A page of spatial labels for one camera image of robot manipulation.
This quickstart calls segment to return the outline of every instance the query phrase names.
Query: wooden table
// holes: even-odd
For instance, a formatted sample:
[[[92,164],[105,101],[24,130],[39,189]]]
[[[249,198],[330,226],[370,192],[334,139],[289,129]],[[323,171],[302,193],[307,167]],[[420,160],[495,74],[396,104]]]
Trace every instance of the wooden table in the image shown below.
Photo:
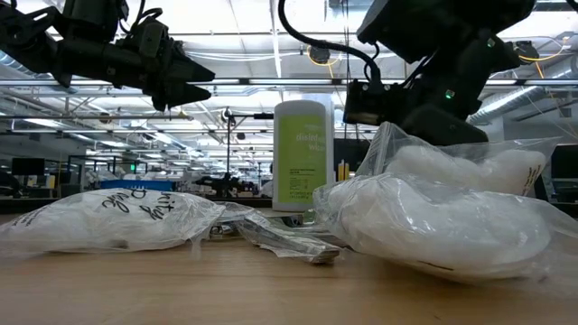
[[[203,244],[200,261],[189,246],[0,260],[0,324],[577,322],[575,295],[542,291],[447,283],[353,254],[312,266],[229,240]]]

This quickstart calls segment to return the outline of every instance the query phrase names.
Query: clear plastic bag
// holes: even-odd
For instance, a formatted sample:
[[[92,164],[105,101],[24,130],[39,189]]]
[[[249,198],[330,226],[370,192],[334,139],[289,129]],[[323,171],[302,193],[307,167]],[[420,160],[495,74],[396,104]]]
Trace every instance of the clear plastic bag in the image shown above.
[[[0,244],[16,252],[165,249],[206,233],[224,209],[185,193],[94,190],[0,226]]]
[[[435,147],[384,123],[357,175],[414,174],[447,185],[525,196],[559,142],[546,138]]]
[[[554,242],[578,222],[530,198],[467,190],[385,173],[313,193],[318,218],[357,252],[450,280],[472,283],[547,275]]]

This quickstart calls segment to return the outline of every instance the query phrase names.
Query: ceiling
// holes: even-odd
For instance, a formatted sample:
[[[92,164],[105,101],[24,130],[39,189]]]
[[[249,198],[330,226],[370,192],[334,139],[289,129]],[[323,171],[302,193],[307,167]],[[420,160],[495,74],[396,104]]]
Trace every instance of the ceiling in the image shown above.
[[[128,22],[133,22],[135,13],[140,4],[139,0],[127,0],[130,7]],[[9,87],[12,91],[5,93],[6,99],[14,93],[42,102],[41,107],[13,107],[0,105],[0,111],[6,115],[54,115],[64,114],[67,109],[74,110],[73,115],[97,116],[109,113],[113,116],[138,116],[127,120],[115,120],[103,124],[98,120],[67,121],[66,125],[39,125],[30,121],[19,121],[14,127],[17,129],[52,128],[52,129],[97,129],[97,130],[135,130],[148,128],[149,130],[167,130],[168,141],[158,139],[157,135],[146,136],[136,132],[114,134],[83,134],[79,141],[87,147],[95,149],[94,140],[98,142],[96,149],[119,151],[125,149],[140,150],[182,150],[181,154],[167,152],[162,154],[162,160],[174,161],[192,159],[198,165],[219,164],[226,156],[224,144],[226,135],[208,134],[208,130],[223,130],[225,124],[221,120],[224,109],[230,109],[233,114],[255,114],[272,112],[275,106],[284,100],[301,98],[306,93],[322,93],[340,109],[343,107],[347,94],[345,87],[331,85],[289,85],[280,79],[345,79],[347,78],[348,61],[345,55],[333,53],[330,67],[313,64],[307,56],[307,46],[293,39],[286,32],[276,18],[276,9],[271,11],[271,4],[275,0],[148,0],[146,8],[162,7],[163,15],[160,21],[170,28],[172,37],[185,42],[185,50],[192,59],[202,66],[216,73],[218,79],[268,79],[260,86],[207,86],[213,97],[201,103],[193,103],[176,107],[171,116],[186,115],[189,119],[148,119],[147,117],[161,116],[155,113],[151,99],[142,96],[134,89],[112,89],[110,86],[75,86],[75,94],[69,94],[55,87]],[[369,55],[375,53],[373,46],[361,44],[357,41],[355,31],[361,24],[367,10],[368,1],[350,1],[349,19],[341,12],[339,1],[335,0],[288,0],[286,13],[289,22],[302,33],[310,37],[332,42],[345,43],[345,34],[350,30],[350,45]],[[578,27],[578,14],[568,10],[562,11],[556,4],[560,1],[541,2],[538,11],[532,13],[524,22],[521,22],[499,36],[506,41],[532,41],[543,57],[557,54],[561,46],[563,50],[551,60],[541,62],[546,70],[561,60],[575,54],[578,46],[578,37],[573,37]],[[19,10],[28,13],[41,9],[47,5],[61,7],[60,0],[21,0]],[[407,65],[394,53],[381,47],[381,54],[376,59],[381,68],[383,79],[404,79],[415,67]],[[353,78],[363,79],[364,63],[361,60],[350,58],[350,74]],[[2,79],[29,79],[30,76],[15,70],[14,66],[0,65]],[[525,66],[516,71],[492,76],[494,79],[525,79],[539,78],[534,65]],[[516,87],[488,87],[482,98],[494,94],[504,94]],[[569,125],[578,129],[578,118],[560,117],[559,110],[551,109],[554,103],[567,104],[572,101],[574,87],[553,87],[551,96],[537,100],[535,105],[524,105],[504,115],[504,125],[540,125],[549,127],[554,124],[566,128]],[[537,109],[544,109],[543,115],[532,116]],[[336,124],[336,136],[343,137],[345,125]],[[270,163],[273,154],[270,152],[273,143],[273,121],[254,120],[247,118],[237,126],[237,132],[246,131],[244,140],[233,136],[234,167],[250,167],[256,163]],[[363,130],[375,130],[375,127],[362,126]],[[169,133],[169,131],[190,133]],[[270,132],[250,132],[268,130]],[[349,136],[355,137],[354,128],[350,127]],[[371,138],[372,133],[364,133],[363,137]],[[201,156],[190,155],[191,151],[200,152]],[[144,152],[138,153],[143,159],[148,159]]]

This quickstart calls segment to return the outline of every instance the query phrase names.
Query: white plastic container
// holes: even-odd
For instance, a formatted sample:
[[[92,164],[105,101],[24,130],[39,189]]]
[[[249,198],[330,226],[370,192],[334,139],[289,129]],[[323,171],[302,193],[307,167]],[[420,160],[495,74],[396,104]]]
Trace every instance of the white plastic container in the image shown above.
[[[292,100],[277,105],[274,147],[273,210],[312,209],[313,191],[333,181],[331,104]]]

